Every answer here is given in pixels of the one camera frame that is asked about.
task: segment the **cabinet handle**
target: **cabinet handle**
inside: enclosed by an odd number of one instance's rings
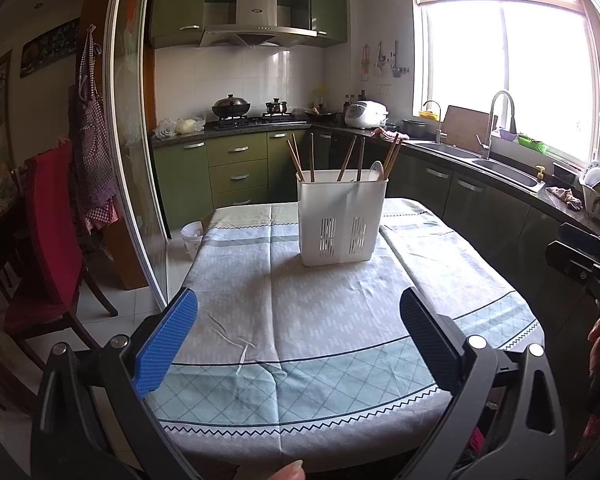
[[[460,179],[458,179],[458,184],[459,184],[460,186],[462,186],[462,187],[465,187],[465,188],[467,188],[467,189],[468,189],[468,190],[470,190],[470,191],[475,191],[475,192],[478,192],[478,193],[480,193],[480,192],[482,191],[482,188],[481,188],[481,187],[478,187],[478,186],[472,186],[471,184],[469,184],[468,182],[465,182],[464,180],[460,180]]]
[[[440,178],[449,178],[448,174],[446,173],[440,173],[439,171],[436,170],[432,170],[431,168],[427,168],[427,173],[432,174],[433,176],[437,176]]]

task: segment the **white bucket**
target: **white bucket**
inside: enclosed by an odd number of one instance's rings
[[[193,261],[196,258],[196,253],[198,252],[200,242],[202,241],[202,235],[204,234],[202,222],[193,222],[185,225],[182,228],[181,233],[184,246],[187,248],[187,253],[189,253],[191,260]]]
[[[347,170],[336,182],[340,170],[303,171],[298,181],[298,227],[302,263],[306,266],[362,262],[376,248],[387,180],[378,173]]]

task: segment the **range hood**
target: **range hood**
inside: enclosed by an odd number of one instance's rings
[[[236,0],[235,25],[205,26],[200,46],[233,43],[290,47],[316,38],[314,30],[278,25],[278,0]]]

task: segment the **sink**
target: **sink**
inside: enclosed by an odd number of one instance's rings
[[[517,182],[521,186],[524,186],[535,192],[538,192],[542,188],[542,186],[544,186],[544,182],[538,182],[532,176],[529,176],[526,173],[522,173],[522,171],[515,170],[514,168],[510,168],[509,166],[501,164],[496,160],[485,160],[483,158],[478,158],[476,160],[472,160],[472,164],[475,164],[476,166],[479,166],[484,170],[497,173],[500,176],[506,178],[507,180]]]
[[[448,144],[436,144],[435,142],[412,142],[414,146],[431,150],[432,152],[445,153],[446,155],[455,156],[457,158],[476,158],[478,155],[467,150],[461,150],[455,146]]]

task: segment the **finger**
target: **finger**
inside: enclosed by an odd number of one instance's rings
[[[589,377],[593,377],[598,371],[600,365],[600,337],[593,343],[593,348],[589,353]]]
[[[595,341],[599,337],[600,337],[600,318],[598,318],[596,323],[593,325],[591,332],[589,332],[589,335],[587,336],[587,340]]]
[[[280,471],[273,475],[269,480],[305,480],[306,476],[302,469],[302,460],[296,460],[291,464],[284,466]]]

